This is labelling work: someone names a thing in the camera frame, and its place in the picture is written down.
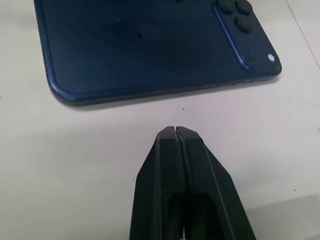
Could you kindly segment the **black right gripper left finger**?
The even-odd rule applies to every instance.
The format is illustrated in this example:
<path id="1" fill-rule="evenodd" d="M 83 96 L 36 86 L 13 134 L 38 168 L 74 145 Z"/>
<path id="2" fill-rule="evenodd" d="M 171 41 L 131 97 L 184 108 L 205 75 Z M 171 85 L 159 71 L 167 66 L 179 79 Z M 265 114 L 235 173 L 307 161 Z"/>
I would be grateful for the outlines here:
<path id="1" fill-rule="evenodd" d="M 129 240 L 181 240 L 185 195 L 180 142 L 168 126 L 157 134 L 137 174 Z"/>

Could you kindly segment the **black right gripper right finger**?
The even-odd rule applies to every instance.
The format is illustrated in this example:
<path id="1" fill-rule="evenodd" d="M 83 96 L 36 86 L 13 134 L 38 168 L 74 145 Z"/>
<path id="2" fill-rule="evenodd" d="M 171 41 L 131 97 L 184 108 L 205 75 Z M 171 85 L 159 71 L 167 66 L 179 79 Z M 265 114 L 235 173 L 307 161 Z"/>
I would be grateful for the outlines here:
<path id="1" fill-rule="evenodd" d="M 227 170 L 200 135 L 177 127 L 186 177 L 186 240 L 257 240 Z"/>

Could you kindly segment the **dark blue smartphone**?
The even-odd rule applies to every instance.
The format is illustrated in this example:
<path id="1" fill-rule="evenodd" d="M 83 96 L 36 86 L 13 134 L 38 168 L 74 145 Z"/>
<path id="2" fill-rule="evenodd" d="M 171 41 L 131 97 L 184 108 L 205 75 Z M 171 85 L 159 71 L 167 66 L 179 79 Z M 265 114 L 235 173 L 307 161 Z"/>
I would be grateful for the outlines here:
<path id="1" fill-rule="evenodd" d="M 280 59 L 248 0 L 33 0 L 52 94 L 92 105 L 267 81 Z"/>

